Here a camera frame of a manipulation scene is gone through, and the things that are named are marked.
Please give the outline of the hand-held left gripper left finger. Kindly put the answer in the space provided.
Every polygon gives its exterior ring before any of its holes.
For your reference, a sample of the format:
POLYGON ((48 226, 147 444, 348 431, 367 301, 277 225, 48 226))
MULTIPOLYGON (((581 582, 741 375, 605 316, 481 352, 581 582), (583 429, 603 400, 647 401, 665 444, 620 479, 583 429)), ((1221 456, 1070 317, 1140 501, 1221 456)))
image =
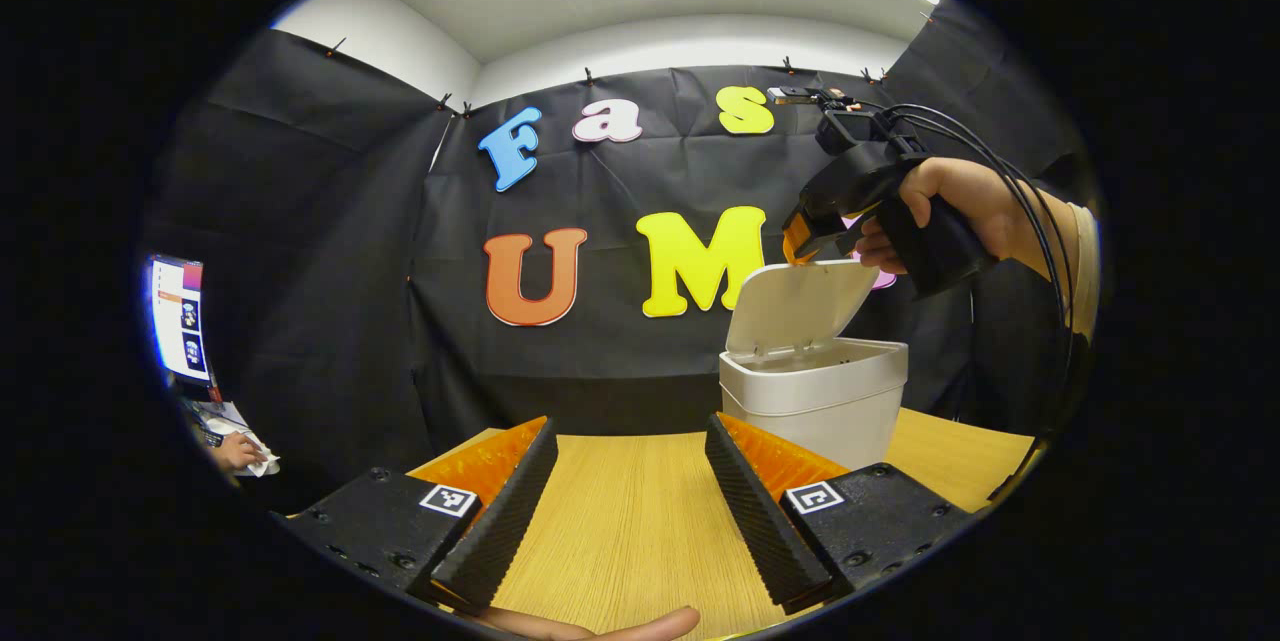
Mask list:
POLYGON ((411 473, 374 467, 279 523, 372 582, 456 610, 490 606, 558 459, 541 416, 411 473))

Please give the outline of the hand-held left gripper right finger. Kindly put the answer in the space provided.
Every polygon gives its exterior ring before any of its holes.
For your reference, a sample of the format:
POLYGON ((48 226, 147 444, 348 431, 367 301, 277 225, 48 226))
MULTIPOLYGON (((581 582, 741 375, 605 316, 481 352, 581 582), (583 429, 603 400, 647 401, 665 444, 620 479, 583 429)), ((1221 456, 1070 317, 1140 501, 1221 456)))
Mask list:
POLYGON ((787 614, 867 594, 977 521, 895 464, 849 471, 722 412, 709 417, 705 457, 771 601, 787 614))

